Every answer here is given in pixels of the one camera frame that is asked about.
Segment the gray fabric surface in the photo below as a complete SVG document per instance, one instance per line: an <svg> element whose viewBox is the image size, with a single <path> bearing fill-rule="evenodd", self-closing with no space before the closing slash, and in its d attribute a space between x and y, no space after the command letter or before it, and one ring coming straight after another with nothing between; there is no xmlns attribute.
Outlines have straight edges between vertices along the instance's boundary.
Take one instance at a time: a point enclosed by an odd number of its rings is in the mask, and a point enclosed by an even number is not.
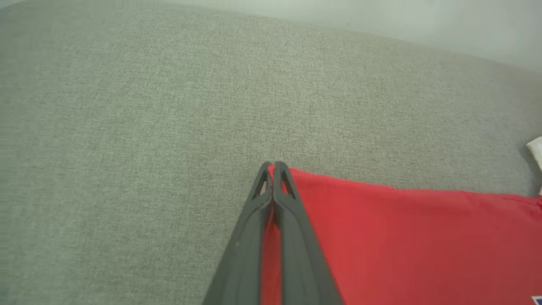
<svg viewBox="0 0 542 305"><path fill-rule="evenodd" d="M175 6L0 11L8 304L197 304L263 161L534 196L540 75Z"/></svg>

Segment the white object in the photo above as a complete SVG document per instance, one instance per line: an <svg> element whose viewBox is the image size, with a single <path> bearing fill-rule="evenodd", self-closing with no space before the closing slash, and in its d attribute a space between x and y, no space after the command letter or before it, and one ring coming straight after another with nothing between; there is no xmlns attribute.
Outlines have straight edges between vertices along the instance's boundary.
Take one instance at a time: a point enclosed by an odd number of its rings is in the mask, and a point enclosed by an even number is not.
<svg viewBox="0 0 542 305"><path fill-rule="evenodd" d="M533 153L534 159L538 163L538 167L542 170L542 137L530 141L527 143L527 147ZM542 188L540 189L539 195L542 196Z"/></svg>

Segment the red fabric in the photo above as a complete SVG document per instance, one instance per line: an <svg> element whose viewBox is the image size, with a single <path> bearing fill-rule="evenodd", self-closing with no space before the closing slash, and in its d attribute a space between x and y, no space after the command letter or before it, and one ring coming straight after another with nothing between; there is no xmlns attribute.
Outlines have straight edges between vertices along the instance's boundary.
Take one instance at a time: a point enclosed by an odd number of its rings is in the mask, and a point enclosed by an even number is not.
<svg viewBox="0 0 542 305"><path fill-rule="evenodd" d="M540 199L291 172L347 305L531 305L542 295ZM280 304L272 223L264 242L262 303Z"/></svg>

